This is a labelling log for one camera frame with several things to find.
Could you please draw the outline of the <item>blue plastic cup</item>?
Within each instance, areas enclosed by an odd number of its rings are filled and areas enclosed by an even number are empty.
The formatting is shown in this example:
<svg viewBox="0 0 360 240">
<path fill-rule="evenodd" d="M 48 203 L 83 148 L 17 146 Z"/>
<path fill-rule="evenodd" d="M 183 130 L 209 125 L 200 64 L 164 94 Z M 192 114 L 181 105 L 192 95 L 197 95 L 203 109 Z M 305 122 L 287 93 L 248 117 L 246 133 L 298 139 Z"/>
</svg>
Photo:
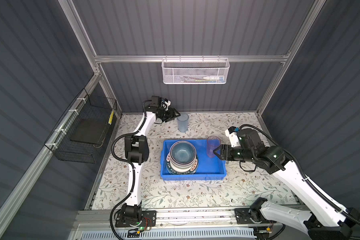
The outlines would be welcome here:
<svg viewBox="0 0 360 240">
<path fill-rule="evenodd" d="M 177 117 L 178 130 L 181 133 L 185 133 L 188 130 L 189 115 L 186 113 L 180 113 L 180 116 Z"/>
</svg>

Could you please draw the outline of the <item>pink plastic cup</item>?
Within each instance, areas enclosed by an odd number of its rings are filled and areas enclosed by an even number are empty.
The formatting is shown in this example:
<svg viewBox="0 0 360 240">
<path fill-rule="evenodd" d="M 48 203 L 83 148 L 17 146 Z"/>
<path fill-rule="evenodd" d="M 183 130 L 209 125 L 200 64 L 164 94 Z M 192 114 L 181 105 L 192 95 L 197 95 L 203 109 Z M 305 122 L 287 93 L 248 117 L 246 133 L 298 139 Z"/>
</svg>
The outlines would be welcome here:
<svg viewBox="0 0 360 240">
<path fill-rule="evenodd" d="M 221 140 L 216 136 L 209 136 L 207 138 L 207 156 L 209 158 L 215 157 L 214 150 L 218 148 L 220 144 L 221 144 Z"/>
</svg>

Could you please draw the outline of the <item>blue plastic bin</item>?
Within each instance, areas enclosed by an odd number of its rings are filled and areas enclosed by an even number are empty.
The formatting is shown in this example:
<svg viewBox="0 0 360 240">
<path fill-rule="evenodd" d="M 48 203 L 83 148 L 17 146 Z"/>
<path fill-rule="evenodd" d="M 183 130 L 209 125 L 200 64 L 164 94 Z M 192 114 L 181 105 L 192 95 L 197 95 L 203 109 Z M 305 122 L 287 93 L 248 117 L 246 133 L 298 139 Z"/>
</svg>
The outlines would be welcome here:
<svg viewBox="0 0 360 240">
<path fill-rule="evenodd" d="M 161 178 L 164 181 L 209 181 L 209 180 L 223 180 L 227 175 L 225 161 L 219 158 L 209 158 L 207 155 L 207 140 L 206 139 L 185 139 L 185 141 L 193 144 L 197 151 L 198 167 L 193 174 L 177 175 L 173 174 L 167 169 L 166 158 L 170 153 L 171 146 L 181 139 L 164 140 L 163 149 L 161 152 Z"/>
</svg>

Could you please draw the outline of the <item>dark blue ceramic bowl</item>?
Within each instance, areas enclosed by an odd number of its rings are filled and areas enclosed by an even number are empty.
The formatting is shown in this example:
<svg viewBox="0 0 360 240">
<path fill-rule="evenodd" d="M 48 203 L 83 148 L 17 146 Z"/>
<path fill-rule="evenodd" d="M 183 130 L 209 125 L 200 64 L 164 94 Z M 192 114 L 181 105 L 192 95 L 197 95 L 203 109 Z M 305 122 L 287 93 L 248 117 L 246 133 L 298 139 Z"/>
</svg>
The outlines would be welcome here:
<svg viewBox="0 0 360 240">
<path fill-rule="evenodd" d="M 186 163 L 197 156 L 197 151 L 190 142 L 178 141 L 171 146 L 170 155 L 176 162 Z"/>
</svg>

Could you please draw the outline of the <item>light green bowl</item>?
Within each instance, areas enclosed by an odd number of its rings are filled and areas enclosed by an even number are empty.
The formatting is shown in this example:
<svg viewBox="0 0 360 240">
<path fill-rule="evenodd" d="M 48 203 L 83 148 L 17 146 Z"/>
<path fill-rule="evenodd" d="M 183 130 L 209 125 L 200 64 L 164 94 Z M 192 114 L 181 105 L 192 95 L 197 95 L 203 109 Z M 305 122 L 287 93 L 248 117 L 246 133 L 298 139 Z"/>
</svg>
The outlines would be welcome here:
<svg viewBox="0 0 360 240">
<path fill-rule="evenodd" d="M 197 169 L 198 167 L 198 161 L 194 161 L 193 163 L 190 163 L 188 165 L 178 165 L 175 162 L 170 162 L 169 166 L 176 172 L 179 173 L 185 173 L 185 172 L 192 172 Z"/>
</svg>

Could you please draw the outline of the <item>pink ceramic bowl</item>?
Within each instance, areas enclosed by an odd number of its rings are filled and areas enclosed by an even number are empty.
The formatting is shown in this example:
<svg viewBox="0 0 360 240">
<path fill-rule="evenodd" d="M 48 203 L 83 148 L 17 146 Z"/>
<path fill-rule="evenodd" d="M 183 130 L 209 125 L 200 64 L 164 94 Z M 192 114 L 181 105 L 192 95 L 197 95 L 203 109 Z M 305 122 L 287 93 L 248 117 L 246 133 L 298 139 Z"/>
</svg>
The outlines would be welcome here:
<svg viewBox="0 0 360 240">
<path fill-rule="evenodd" d="M 191 168 L 196 162 L 198 161 L 198 158 L 194 158 L 192 161 L 190 162 L 186 162 L 186 163 L 180 163 L 180 162 L 176 162 L 173 158 L 170 157 L 170 163 L 172 166 L 175 166 L 176 168 L 179 169 L 187 169 L 187 168 Z"/>
</svg>

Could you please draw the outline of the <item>green rimmed white plate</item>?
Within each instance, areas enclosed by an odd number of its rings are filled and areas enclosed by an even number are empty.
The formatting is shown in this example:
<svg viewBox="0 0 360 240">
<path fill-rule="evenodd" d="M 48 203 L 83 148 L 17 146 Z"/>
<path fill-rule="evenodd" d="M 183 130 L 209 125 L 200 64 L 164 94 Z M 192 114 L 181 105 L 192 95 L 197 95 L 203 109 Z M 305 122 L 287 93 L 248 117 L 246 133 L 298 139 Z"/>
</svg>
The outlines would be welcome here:
<svg viewBox="0 0 360 240">
<path fill-rule="evenodd" d="M 194 160 L 187 164 L 185 167 L 181 167 L 180 165 L 176 164 L 175 161 L 172 159 L 171 155 L 168 154 L 165 160 L 165 167 L 168 172 L 172 175 L 191 175 L 194 174 L 199 166 L 199 158 L 196 156 Z"/>
</svg>

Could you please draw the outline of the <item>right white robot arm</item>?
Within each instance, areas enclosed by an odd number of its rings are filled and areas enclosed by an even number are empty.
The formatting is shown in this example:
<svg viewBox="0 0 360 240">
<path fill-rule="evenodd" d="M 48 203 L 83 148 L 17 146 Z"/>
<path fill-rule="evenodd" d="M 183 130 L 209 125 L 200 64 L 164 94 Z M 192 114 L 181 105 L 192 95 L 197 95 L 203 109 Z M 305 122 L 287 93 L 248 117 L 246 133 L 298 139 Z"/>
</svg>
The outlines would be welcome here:
<svg viewBox="0 0 360 240">
<path fill-rule="evenodd" d="M 223 161 L 251 161 L 284 183 L 308 207 L 307 211 L 271 203 L 257 198 L 247 213 L 251 221 L 259 224 L 274 221 L 307 234 L 312 240 L 351 240 L 355 225 L 347 209 L 334 201 L 316 184 L 310 182 L 297 166 L 297 161 L 287 158 L 285 151 L 271 147 L 231 147 L 221 145 L 214 154 Z"/>
</svg>

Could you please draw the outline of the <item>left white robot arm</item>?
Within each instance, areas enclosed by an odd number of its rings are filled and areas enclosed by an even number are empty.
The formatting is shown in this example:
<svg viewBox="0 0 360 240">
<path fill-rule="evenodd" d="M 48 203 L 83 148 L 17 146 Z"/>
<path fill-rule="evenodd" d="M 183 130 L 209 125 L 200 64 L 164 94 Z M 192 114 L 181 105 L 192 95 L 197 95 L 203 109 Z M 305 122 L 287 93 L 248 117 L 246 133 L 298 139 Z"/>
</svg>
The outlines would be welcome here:
<svg viewBox="0 0 360 240">
<path fill-rule="evenodd" d="M 121 217 L 132 224 L 142 221 L 141 181 L 145 162 L 149 158 L 150 150 L 147 139 L 151 127 L 157 120 L 162 123 L 177 118 L 179 112 L 171 107 L 171 102 L 164 100 L 160 104 L 147 101 L 143 106 L 142 118 L 135 130 L 124 137 L 125 157 L 129 164 L 128 195 L 121 207 Z"/>
</svg>

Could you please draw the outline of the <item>white tube in basket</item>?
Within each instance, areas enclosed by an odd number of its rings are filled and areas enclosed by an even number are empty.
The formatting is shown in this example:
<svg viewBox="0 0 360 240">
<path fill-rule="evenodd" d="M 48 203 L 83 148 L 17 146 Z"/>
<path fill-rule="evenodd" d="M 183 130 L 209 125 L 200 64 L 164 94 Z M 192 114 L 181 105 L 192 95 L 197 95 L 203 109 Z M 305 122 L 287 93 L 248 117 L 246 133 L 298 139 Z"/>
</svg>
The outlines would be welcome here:
<svg viewBox="0 0 360 240">
<path fill-rule="evenodd" d="M 206 76 L 206 77 L 203 77 L 203 80 L 207 81 L 207 82 L 224 83 L 225 77 L 224 76 Z"/>
</svg>

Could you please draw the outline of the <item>yellow tag on basket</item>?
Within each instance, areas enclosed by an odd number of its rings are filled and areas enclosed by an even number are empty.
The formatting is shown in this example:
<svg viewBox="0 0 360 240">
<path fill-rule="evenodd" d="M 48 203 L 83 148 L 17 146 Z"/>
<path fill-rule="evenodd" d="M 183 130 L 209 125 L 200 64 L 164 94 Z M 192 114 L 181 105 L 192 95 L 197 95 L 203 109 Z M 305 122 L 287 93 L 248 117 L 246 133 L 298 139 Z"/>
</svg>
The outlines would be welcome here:
<svg viewBox="0 0 360 240">
<path fill-rule="evenodd" d="M 114 110 L 111 111 L 109 119 L 108 119 L 108 124 L 111 125 L 112 121 L 113 121 L 113 117 L 114 117 Z"/>
</svg>

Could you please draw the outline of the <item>black pad in basket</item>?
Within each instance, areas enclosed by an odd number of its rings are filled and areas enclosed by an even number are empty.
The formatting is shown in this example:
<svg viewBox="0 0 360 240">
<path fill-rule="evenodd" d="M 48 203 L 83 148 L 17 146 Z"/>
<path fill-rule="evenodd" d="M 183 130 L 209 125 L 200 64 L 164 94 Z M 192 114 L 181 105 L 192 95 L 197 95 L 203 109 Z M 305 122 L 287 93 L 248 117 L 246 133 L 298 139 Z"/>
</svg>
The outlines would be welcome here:
<svg viewBox="0 0 360 240">
<path fill-rule="evenodd" d="M 102 121 L 82 119 L 70 137 L 73 142 L 99 144 L 106 135 L 107 126 Z"/>
</svg>

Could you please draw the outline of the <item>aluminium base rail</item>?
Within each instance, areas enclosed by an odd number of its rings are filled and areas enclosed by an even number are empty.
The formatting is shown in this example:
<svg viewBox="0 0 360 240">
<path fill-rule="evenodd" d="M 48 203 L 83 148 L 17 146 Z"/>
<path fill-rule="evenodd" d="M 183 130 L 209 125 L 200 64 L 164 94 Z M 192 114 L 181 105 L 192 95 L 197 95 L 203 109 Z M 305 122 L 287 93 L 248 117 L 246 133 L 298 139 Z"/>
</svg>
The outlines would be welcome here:
<svg viewBox="0 0 360 240">
<path fill-rule="evenodd" d="M 70 240 L 114 240 L 109 210 L 80 211 Z M 286 224 L 251 220 L 238 223 L 235 207 L 157 209 L 154 226 L 142 223 L 144 231 L 129 236 L 129 228 L 117 228 L 123 240 L 307 240 L 308 235 Z"/>
</svg>

